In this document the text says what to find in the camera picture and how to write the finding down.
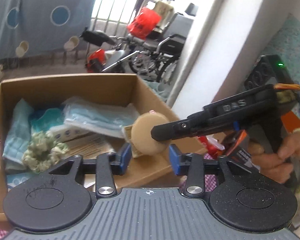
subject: plastic packaging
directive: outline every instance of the plastic packaging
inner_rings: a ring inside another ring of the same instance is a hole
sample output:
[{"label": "plastic packaging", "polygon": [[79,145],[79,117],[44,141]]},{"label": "plastic packaging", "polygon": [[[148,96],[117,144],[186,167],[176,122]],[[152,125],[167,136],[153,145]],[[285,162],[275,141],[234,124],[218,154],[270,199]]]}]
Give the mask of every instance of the plastic packaging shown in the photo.
[{"label": "plastic packaging", "polygon": [[62,125],[63,120],[64,116],[61,109],[49,108],[43,112],[41,117],[30,119],[31,134],[40,131],[47,132],[51,127]]},{"label": "plastic packaging", "polygon": [[69,124],[50,127],[49,132],[58,142],[70,141],[78,136],[89,133],[88,130],[84,130]]},{"label": "plastic packaging", "polygon": [[160,20],[159,14],[147,7],[143,7],[132,23],[127,25],[127,29],[131,35],[145,40]]},{"label": "plastic packaging", "polygon": [[218,158],[218,152],[223,151],[225,147],[216,140],[213,135],[200,136],[199,141],[202,142],[208,150],[209,155],[213,159]]},{"label": "plastic packaging", "polygon": [[124,138],[122,127],[134,123],[139,113],[127,107],[99,105],[72,97],[64,102],[65,124],[117,138]]}]

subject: crosshair mark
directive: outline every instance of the crosshair mark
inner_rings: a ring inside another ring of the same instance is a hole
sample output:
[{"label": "crosshair mark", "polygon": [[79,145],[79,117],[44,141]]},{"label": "crosshair mark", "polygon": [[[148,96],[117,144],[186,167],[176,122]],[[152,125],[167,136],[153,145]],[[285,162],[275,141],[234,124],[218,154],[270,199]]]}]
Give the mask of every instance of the crosshair mark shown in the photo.
[{"label": "crosshair mark", "polygon": [[147,191],[145,191],[144,193],[146,193],[146,194],[148,194],[148,195],[152,195],[153,193],[156,193],[156,192],[154,192],[153,190],[147,190]]}]

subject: beige sponge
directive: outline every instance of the beige sponge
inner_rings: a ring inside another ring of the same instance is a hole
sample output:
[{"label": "beige sponge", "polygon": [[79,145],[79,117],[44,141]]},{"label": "beige sponge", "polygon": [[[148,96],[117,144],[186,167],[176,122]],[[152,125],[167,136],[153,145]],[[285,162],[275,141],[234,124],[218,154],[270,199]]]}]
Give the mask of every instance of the beige sponge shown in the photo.
[{"label": "beige sponge", "polygon": [[131,142],[143,155],[155,155],[163,152],[171,140],[158,142],[151,137],[151,130],[155,125],[168,122],[167,117],[154,111],[142,114],[132,125]]}]

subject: hand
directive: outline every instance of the hand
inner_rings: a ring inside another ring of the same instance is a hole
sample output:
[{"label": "hand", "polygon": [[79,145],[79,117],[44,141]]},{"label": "hand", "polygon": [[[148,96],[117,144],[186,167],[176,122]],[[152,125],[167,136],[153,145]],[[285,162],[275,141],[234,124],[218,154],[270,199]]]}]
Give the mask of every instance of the hand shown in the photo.
[{"label": "hand", "polygon": [[251,154],[252,163],[260,166],[260,173],[279,183],[285,183],[293,171],[292,163],[284,161],[295,156],[300,160],[300,132],[288,135],[280,146],[278,153],[265,154],[264,148],[250,141],[248,152]]}]

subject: black suction cup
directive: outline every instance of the black suction cup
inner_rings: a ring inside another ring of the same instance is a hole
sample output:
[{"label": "black suction cup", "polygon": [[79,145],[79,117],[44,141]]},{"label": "black suction cup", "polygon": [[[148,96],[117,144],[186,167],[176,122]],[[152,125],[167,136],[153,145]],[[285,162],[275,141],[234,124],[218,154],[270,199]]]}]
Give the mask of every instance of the black suction cup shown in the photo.
[{"label": "black suction cup", "polygon": [[83,182],[82,157],[75,155],[13,188],[3,201],[8,220],[17,228],[51,232],[72,226],[92,207]]},{"label": "black suction cup", "polygon": [[223,181],[209,197],[217,218],[250,232],[271,232],[290,225],[298,206],[290,189],[231,159],[219,158],[219,164]]}]

